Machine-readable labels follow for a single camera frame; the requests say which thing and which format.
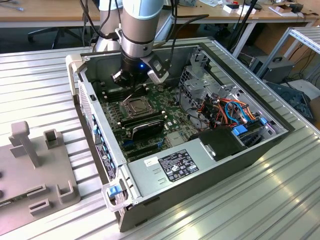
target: metal rack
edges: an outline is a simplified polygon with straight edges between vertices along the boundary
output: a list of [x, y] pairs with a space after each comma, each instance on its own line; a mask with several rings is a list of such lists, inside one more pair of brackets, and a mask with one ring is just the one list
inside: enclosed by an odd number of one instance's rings
[[[287, 50], [287, 52], [284, 55], [285, 57], [287, 57], [289, 53], [292, 52], [293, 48], [295, 48], [298, 42], [306, 45], [316, 53], [320, 54], [320, 27], [289, 27], [285, 31], [279, 42], [276, 44], [265, 63], [256, 73], [256, 75], [259, 78], [263, 75], [263, 73], [265, 72], [271, 61], [274, 59], [279, 49], [285, 44], [285, 42], [288, 40], [290, 36], [294, 37], [296, 41]], [[318, 64], [311, 72], [309, 72], [306, 78], [309, 78], [319, 67], [320, 64]]]

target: power supply label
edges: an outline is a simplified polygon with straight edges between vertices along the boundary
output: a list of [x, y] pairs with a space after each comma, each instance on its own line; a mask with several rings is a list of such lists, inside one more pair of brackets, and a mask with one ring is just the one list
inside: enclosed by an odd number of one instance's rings
[[170, 182], [175, 182], [199, 170], [187, 150], [158, 159]]

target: wooden desk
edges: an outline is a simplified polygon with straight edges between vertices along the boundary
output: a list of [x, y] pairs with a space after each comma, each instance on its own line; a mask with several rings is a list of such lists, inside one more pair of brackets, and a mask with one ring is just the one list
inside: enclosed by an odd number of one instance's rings
[[[309, 0], [298, 0], [300, 4], [303, 4], [305, 7], [309, 9], [313, 8], [313, 4], [315, 2], [310, 2]], [[319, 16], [316, 15], [308, 15], [306, 18], [298, 17], [298, 16], [289, 16], [283, 17], [272, 10], [269, 9], [270, 5], [262, 5], [261, 11], [256, 11], [255, 14], [250, 15], [247, 20], [248, 25], [246, 26], [245, 31], [241, 39], [239, 40], [236, 48], [234, 49], [233, 56], [236, 58], [240, 54], [242, 48], [244, 47], [246, 41], [248, 40], [251, 32], [253, 31], [255, 25], [257, 23], [303, 23], [306, 22], [307, 27], [311, 27]], [[200, 14], [209, 14], [209, 17], [195, 21], [195, 24], [228, 24], [228, 23], [236, 23], [239, 19], [239, 15], [236, 13], [227, 13], [223, 10], [221, 5], [211, 7], [207, 4], [202, 2], [197, 2], [196, 7], [186, 7], [186, 6], [179, 6], [178, 7], [178, 15], [200, 15]], [[177, 23], [183, 24], [188, 19], [179, 18]]]
[[[21, 4], [3, 3], [24, 11], [0, 6], [0, 28], [83, 26], [83, 10], [79, 0], [19, 0]], [[88, 1], [94, 25], [100, 25], [100, 12]]]

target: chair leg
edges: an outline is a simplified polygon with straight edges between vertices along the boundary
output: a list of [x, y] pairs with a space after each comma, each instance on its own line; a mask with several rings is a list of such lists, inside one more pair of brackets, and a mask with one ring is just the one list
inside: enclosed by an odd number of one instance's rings
[[74, 32], [70, 31], [69, 29], [66, 28], [64, 30], [64, 33], [69, 34], [70, 36], [72, 36], [82, 42], [82, 38], [80, 36], [78, 36], [77, 34], [75, 34]]
[[49, 28], [44, 28], [44, 29], [41, 29], [41, 30], [29, 32], [28, 33], [28, 41], [29, 42], [33, 42], [35, 35], [52, 33], [52, 32], [57, 31], [57, 29], [58, 29], [57, 27], [49, 27]]
[[51, 49], [55, 49], [56, 48], [56, 46], [58, 44], [58, 41], [59, 41], [59, 38], [61, 36], [61, 33], [62, 33], [61, 28], [58, 28], [58, 31], [56, 32], [56, 35], [55, 35], [55, 38], [54, 38], [54, 41], [53, 41]]

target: blue connector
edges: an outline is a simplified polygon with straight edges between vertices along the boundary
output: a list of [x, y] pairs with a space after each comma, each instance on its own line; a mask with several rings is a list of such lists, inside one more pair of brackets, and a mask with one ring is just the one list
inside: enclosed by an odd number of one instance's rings
[[236, 136], [238, 136], [238, 135], [240, 135], [240, 134], [243, 134], [243, 133], [245, 133], [245, 132], [247, 132], [247, 131], [248, 131], [248, 129], [246, 129], [243, 125], [235, 126], [235, 127], [233, 128], [233, 130], [232, 130], [232, 132], [233, 132]]
[[260, 122], [261, 122], [263, 125], [266, 125], [268, 121], [267, 121], [264, 117], [261, 117], [261, 118], [260, 118]]
[[93, 126], [93, 133], [94, 133], [94, 134], [97, 134], [97, 132], [98, 132], [98, 126], [97, 126], [97, 125], [94, 125], [94, 126]]
[[110, 198], [114, 197], [117, 194], [122, 193], [122, 189], [120, 185], [109, 187], [106, 191]]

